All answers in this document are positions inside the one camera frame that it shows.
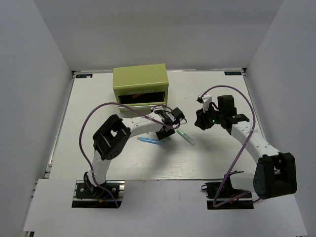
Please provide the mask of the drawer of chest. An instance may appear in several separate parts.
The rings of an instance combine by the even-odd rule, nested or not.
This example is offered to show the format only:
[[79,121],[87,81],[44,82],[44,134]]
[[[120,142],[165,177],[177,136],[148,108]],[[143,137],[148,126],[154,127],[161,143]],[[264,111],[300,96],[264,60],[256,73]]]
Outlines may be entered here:
[[[141,94],[141,96],[139,98],[132,99],[132,95],[134,94]],[[166,105],[167,94],[164,91],[148,91],[147,93],[140,93],[140,91],[132,92],[127,93],[126,95],[119,95],[118,103],[136,110],[145,110],[154,105]]]

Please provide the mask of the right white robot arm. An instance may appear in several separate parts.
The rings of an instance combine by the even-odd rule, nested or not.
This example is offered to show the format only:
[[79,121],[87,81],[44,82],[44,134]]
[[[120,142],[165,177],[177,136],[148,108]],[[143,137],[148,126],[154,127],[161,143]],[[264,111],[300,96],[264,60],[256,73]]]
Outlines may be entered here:
[[212,105],[212,97],[201,94],[197,101],[202,109],[196,112],[195,126],[202,130],[219,124],[238,140],[256,163],[254,173],[230,172],[223,184],[223,192],[236,196],[241,190],[255,192],[261,199],[294,194],[297,191],[295,158],[270,145],[252,128],[249,118],[238,114],[231,95],[219,96],[218,108]]

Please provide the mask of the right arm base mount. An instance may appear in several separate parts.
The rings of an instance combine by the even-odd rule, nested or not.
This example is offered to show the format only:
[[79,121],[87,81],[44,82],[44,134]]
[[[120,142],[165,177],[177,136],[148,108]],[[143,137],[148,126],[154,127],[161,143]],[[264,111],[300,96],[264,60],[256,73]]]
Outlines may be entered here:
[[[207,203],[208,210],[241,210],[241,209],[254,208],[251,193],[248,193],[243,197],[235,198],[234,200],[227,202],[219,207],[214,207],[213,201],[220,187],[220,184],[221,182],[212,181],[212,182],[206,182],[201,186],[201,190],[206,193],[206,203]],[[235,190],[231,187],[229,182],[227,182],[223,186],[221,192],[219,193],[219,196],[216,200],[216,204],[224,202],[235,196],[241,195],[242,193],[244,193],[243,190]]]

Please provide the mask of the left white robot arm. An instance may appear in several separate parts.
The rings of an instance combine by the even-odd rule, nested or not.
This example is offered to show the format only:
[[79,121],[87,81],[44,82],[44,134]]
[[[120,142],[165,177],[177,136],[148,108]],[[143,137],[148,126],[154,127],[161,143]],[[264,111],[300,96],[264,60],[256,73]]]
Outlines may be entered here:
[[87,191],[93,197],[103,194],[111,160],[120,155],[130,138],[154,132],[159,140],[164,139],[174,134],[183,120],[185,116],[179,108],[168,111],[162,106],[152,108],[148,115],[135,118],[111,115],[92,137],[94,157],[90,171],[84,174]]

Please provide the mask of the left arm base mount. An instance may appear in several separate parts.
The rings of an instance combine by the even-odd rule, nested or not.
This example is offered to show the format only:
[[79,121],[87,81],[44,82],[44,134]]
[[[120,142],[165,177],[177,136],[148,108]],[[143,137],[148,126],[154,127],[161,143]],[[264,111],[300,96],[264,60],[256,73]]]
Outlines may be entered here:
[[[120,207],[123,200],[124,185],[124,181],[107,181],[105,185],[116,199],[118,207]],[[72,200],[72,208],[116,209],[117,206],[107,191],[97,187],[96,193],[92,194],[83,180],[77,180]]]

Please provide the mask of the green metal drawer chest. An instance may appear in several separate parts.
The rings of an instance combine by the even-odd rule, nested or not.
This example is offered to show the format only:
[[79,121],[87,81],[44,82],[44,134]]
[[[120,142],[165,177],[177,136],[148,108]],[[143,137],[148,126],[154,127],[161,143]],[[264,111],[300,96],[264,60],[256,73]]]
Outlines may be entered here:
[[138,91],[164,91],[168,97],[168,88],[169,80],[164,63],[113,68],[113,91],[117,102],[119,95]]

